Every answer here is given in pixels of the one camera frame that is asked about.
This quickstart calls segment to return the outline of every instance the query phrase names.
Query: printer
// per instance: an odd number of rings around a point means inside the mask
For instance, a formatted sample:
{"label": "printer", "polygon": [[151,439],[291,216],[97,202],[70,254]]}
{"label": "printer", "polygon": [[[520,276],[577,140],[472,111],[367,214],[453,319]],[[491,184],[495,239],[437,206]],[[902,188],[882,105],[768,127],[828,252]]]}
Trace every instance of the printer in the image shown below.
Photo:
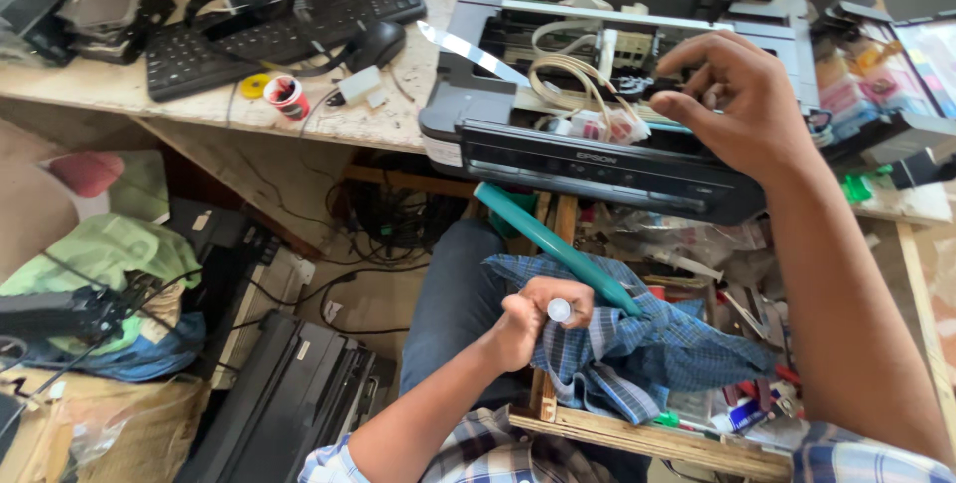
{"label": "printer", "polygon": [[[719,29],[776,55],[808,122],[819,114],[805,0],[458,0],[448,33],[474,50],[441,50],[419,117],[427,155],[450,175],[740,224],[766,208],[757,182],[646,105],[693,72],[659,78],[657,59],[689,37]],[[524,75],[536,57],[553,53],[605,74],[617,96],[639,109],[650,136],[615,144],[547,131],[542,123],[563,110],[487,71],[489,61],[500,61]],[[470,55],[482,57],[472,62]],[[556,93],[583,91],[564,71],[537,75]],[[601,93],[607,106],[617,104],[612,93]]]}

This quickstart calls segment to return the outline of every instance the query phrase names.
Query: man's right hand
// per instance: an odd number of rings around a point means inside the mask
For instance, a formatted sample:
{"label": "man's right hand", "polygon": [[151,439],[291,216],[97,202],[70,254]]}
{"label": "man's right hand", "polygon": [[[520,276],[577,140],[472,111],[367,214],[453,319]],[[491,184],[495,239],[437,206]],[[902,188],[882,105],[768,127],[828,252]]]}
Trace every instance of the man's right hand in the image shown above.
{"label": "man's right hand", "polygon": [[[683,93],[656,93],[651,108],[687,126],[727,165],[764,187],[787,182],[794,171],[820,160],[779,59],[741,35],[716,31],[669,51],[658,73],[701,63]],[[715,106],[723,107],[723,115],[712,111]]]}

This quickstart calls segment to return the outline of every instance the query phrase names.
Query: black keyboard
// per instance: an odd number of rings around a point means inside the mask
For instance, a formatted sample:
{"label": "black keyboard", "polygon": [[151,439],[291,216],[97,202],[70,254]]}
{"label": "black keyboard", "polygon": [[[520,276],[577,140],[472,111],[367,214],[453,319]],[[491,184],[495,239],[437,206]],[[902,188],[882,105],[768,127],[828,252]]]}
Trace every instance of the black keyboard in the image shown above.
{"label": "black keyboard", "polygon": [[[423,0],[311,0],[319,11],[312,25],[302,25],[291,14],[215,41],[227,51],[250,59],[265,59],[290,65],[317,55],[317,41],[332,49],[347,42],[369,25],[388,21],[410,24],[424,18]],[[197,17],[203,28],[228,19],[229,13]],[[182,23],[166,25],[154,33],[146,46],[146,85],[157,102],[188,97],[241,80],[265,69],[231,60],[206,48],[194,30]]]}

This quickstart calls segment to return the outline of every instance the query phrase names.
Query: black mouse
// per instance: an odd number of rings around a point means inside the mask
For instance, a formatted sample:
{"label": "black mouse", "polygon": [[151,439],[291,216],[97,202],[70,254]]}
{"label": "black mouse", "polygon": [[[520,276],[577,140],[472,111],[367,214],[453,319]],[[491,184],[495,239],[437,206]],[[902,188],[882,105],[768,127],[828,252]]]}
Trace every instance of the black mouse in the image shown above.
{"label": "black mouse", "polygon": [[355,50],[345,58],[345,66],[353,73],[372,65],[387,65],[405,47],[405,29],[395,22],[369,25],[352,40]]}

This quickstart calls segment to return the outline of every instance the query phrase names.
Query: plastic bottle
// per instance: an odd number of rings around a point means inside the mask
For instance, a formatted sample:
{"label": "plastic bottle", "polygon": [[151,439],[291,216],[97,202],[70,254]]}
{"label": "plastic bottle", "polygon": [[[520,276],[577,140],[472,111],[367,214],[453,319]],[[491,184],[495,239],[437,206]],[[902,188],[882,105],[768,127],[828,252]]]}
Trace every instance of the plastic bottle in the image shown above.
{"label": "plastic bottle", "polygon": [[548,317],[556,322],[567,324],[571,322],[571,305],[564,298],[555,298],[548,302]]}

